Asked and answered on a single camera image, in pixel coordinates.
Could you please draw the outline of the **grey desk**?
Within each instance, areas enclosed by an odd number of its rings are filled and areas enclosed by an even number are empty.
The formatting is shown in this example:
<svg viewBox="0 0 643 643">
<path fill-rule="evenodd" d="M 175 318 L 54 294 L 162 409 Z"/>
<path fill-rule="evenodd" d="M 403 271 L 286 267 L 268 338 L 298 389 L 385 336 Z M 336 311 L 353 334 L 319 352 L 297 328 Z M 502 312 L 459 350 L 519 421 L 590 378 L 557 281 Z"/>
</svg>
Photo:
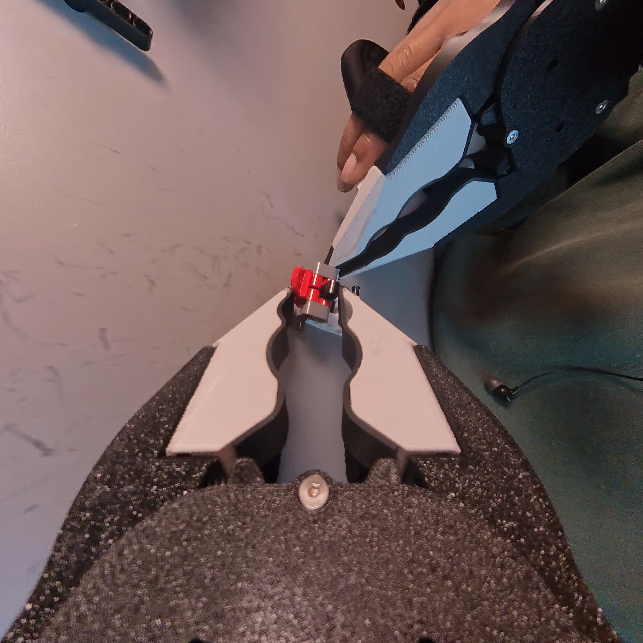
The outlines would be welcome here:
<svg viewBox="0 0 643 643">
<path fill-rule="evenodd" d="M 1 634 L 126 421 L 320 261 L 352 195 L 340 56 L 416 1 L 1 2 Z"/>
</svg>

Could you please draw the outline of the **toy vehicle chassis build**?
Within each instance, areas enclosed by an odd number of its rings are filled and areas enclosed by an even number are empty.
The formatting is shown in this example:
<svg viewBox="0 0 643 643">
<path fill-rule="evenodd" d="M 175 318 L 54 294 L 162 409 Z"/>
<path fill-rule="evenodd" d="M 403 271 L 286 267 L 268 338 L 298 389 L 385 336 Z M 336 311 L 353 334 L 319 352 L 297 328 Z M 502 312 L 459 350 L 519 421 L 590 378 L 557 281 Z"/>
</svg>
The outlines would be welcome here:
<svg viewBox="0 0 643 643">
<path fill-rule="evenodd" d="M 77 12 L 87 12 L 144 52 L 152 44 L 152 28 L 120 1 L 65 1 Z"/>
</svg>

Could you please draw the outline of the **green sweatshirt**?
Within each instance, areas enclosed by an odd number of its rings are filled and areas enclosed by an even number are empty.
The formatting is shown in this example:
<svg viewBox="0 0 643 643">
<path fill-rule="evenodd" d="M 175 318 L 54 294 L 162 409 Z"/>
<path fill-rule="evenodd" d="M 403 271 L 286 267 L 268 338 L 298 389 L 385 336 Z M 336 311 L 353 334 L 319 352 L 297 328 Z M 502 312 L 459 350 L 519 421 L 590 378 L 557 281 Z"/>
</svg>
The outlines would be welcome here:
<svg viewBox="0 0 643 643">
<path fill-rule="evenodd" d="M 517 228 L 446 247 L 438 357 L 496 414 L 546 487 L 574 557 L 625 642 L 642 641 L 642 74 Z"/>
</svg>

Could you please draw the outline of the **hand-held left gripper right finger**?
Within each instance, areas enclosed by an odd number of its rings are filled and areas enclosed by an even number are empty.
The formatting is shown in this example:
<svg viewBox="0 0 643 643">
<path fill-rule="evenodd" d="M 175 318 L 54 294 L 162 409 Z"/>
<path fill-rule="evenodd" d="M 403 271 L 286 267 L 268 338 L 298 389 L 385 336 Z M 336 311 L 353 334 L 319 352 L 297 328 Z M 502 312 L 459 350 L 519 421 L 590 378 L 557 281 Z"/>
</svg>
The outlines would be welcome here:
<svg viewBox="0 0 643 643">
<path fill-rule="evenodd" d="M 371 468 L 381 458 L 458 455 L 460 447 L 416 353 L 419 347 L 350 290 L 340 293 L 346 452 Z"/>
</svg>

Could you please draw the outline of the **red toy brick piece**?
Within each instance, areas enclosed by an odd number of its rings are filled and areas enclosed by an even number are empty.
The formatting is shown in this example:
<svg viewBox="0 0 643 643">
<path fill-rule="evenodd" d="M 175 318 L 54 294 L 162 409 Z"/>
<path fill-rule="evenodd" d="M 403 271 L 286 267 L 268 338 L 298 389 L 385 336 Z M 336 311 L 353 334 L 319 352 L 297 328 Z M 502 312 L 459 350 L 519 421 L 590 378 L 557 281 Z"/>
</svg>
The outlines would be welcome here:
<svg viewBox="0 0 643 643">
<path fill-rule="evenodd" d="M 291 290 L 294 294 L 294 305 L 302 309 L 308 302 L 320 303 L 331 308 L 333 299 L 327 294 L 326 283 L 336 281 L 339 270 L 332 267 L 324 267 L 326 264 L 317 264 L 317 269 L 311 270 L 297 267 L 291 276 Z"/>
</svg>

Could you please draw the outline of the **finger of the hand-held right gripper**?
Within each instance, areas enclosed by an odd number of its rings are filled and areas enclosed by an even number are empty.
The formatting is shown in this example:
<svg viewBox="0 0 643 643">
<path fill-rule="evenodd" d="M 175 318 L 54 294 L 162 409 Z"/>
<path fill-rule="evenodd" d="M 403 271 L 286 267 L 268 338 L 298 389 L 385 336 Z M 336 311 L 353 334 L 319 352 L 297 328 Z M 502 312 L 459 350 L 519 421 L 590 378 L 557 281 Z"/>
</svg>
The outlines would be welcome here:
<svg viewBox="0 0 643 643">
<path fill-rule="evenodd" d="M 340 277 L 432 248 L 496 197 L 496 181 L 480 171 L 455 171 L 431 185 L 428 197 L 416 210 L 367 235 L 365 249 L 339 264 Z"/>
<path fill-rule="evenodd" d="M 456 99 L 390 173 L 373 166 L 334 237 L 330 265 L 338 267 L 364 251 L 369 240 L 393 222 L 419 190 L 458 165 L 471 128 L 469 113 Z"/>
</svg>

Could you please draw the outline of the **white toy brick piece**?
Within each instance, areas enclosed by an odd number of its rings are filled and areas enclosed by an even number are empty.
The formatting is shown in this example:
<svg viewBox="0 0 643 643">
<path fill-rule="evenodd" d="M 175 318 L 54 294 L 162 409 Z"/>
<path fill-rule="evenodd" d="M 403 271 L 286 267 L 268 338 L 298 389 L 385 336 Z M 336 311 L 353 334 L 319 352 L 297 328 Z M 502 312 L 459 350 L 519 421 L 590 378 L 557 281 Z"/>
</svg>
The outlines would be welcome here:
<svg viewBox="0 0 643 643">
<path fill-rule="evenodd" d="M 297 267 L 291 276 L 294 296 L 295 328 L 302 331 L 306 324 L 326 333 L 342 335 L 339 319 L 339 270 L 323 262 L 313 269 Z"/>
</svg>

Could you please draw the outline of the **person's right hand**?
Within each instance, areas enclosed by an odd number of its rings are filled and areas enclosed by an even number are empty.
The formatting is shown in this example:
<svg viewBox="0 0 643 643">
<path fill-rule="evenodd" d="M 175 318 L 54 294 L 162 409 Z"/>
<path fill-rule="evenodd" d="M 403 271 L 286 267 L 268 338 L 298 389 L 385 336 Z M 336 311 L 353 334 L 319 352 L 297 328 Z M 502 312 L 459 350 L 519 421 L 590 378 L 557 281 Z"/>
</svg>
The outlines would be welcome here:
<svg viewBox="0 0 643 643">
<path fill-rule="evenodd" d="M 369 70 L 349 100 L 351 115 L 337 155 L 337 188 L 362 181 L 394 139 L 424 72 L 453 37 L 467 33 L 498 1 L 419 1 L 408 32 Z"/>
</svg>

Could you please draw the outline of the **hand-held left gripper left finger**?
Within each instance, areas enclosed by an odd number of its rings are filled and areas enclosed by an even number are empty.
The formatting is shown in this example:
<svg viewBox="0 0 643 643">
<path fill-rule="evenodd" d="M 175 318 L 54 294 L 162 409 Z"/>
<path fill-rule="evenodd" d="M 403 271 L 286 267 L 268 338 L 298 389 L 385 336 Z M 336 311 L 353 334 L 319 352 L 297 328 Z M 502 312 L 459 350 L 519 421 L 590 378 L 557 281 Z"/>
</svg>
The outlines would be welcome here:
<svg viewBox="0 0 643 643">
<path fill-rule="evenodd" d="M 282 290 L 222 336 L 166 448 L 167 455 L 219 455 L 271 461 L 287 438 L 278 371 L 288 354 L 293 297 Z"/>
</svg>

